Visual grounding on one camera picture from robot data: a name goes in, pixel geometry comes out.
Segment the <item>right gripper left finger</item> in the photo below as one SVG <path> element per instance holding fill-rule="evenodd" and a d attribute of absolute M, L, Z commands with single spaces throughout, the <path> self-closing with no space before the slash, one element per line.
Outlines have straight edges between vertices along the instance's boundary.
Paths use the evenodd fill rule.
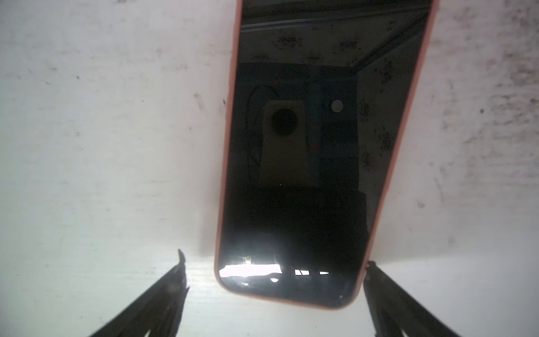
<path fill-rule="evenodd" d="M 178 264 L 167 274 L 91 336 L 176 336 L 189 292 L 182 251 L 178 258 Z"/>

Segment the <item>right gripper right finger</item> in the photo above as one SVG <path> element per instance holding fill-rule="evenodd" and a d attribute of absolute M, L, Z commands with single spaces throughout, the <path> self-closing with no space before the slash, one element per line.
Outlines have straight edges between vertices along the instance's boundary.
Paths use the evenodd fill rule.
<path fill-rule="evenodd" d="M 373 261 L 363 288 L 376 336 L 457 336 Z"/>

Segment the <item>pink-cased phone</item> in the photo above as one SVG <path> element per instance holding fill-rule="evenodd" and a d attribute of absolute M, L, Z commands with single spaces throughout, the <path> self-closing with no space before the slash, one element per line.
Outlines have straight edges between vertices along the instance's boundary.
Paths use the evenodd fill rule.
<path fill-rule="evenodd" d="M 239 1 L 215 276 L 338 310 L 361 287 L 436 1 Z"/>

